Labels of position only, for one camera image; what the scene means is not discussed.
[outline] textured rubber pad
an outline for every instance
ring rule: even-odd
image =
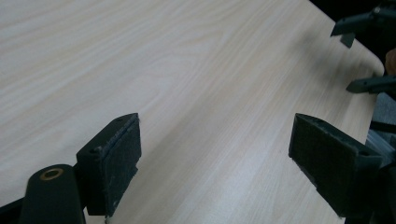
[[[370,195],[381,157],[370,148],[307,115],[296,114],[289,156],[340,217],[370,211]]]
[[[114,119],[78,152],[76,170],[84,183],[81,197],[90,215],[113,216],[140,157],[137,114]]]

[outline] light wood grain surface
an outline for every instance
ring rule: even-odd
[[[381,73],[307,0],[0,2],[0,206],[138,112],[112,223],[343,223],[288,157],[296,112],[364,142]],[[101,223],[102,217],[87,217]]]

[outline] black bracket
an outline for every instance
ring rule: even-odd
[[[32,175],[25,197],[0,208],[0,221],[83,224],[84,207],[91,216],[112,217],[140,157],[138,115],[114,119],[77,153],[74,167],[58,164]]]

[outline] black mechanical part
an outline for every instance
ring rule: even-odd
[[[89,215],[113,216],[140,157],[137,114],[114,119],[78,152],[77,170],[84,178]]]
[[[30,177],[19,223],[85,223],[72,166],[53,165]]]
[[[369,92],[393,92],[396,93],[396,76],[369,77],[358,79],[351,82],[347,87],[347,91],[354,93]]]
[[[396,48],[396,0],[310,1],[336,21],[331,36],[341,35],[341,42],[348,48],[356,38],[385,65],[386,54]],[[384,91],[396,100],[396,87],[392,80],[389,83],[386,80],[388,79],[384,78],[380,80],[382,83],[378,84],[376,77],[372,81],[364,79],[363,82],[375,83],[371,89],[364,88],[361,80],[357,80],[352,82],[347,90],[354,93]]]
[[[25,198],[0,208],[0,223],[85,223],[90,215],[111,217],[137,172],[141,157],[139,117],[111,121],[77,154],[78,163],[34,174]]]
[[[340,217],[371,214],[381,157],[324,120],[296,114],[289,156]]]

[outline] wooden table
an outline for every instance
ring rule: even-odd
[[[382,72],[307,0],[0,2],[0,205],[138,112],[112,223],[343,223],[288,157],[296,112],[364,142]],[[101,223],[102,217],[87,217]]]

